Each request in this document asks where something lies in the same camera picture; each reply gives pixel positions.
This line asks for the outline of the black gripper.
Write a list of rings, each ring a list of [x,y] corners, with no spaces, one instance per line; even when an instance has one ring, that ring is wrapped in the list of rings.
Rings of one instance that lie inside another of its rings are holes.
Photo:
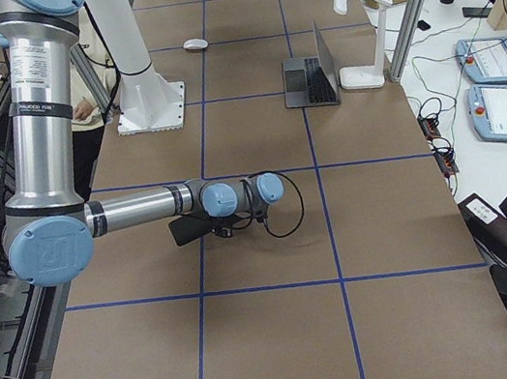
[[[219,238],[223,239],[232,238],[234,235],[233,231],[235,230],[236,224],[237,224],[236,220],[232,222],[226,221],[225,223],[215,224],[215,226],[211,228],[212,233],[213,235]]]

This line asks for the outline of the person hand holding phone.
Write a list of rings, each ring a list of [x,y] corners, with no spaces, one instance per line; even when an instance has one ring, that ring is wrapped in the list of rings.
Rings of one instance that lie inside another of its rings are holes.
[[[86,98],[82,98],[73,111],[73,119],[76,121],[86,120],[94,111],[95,106]]]

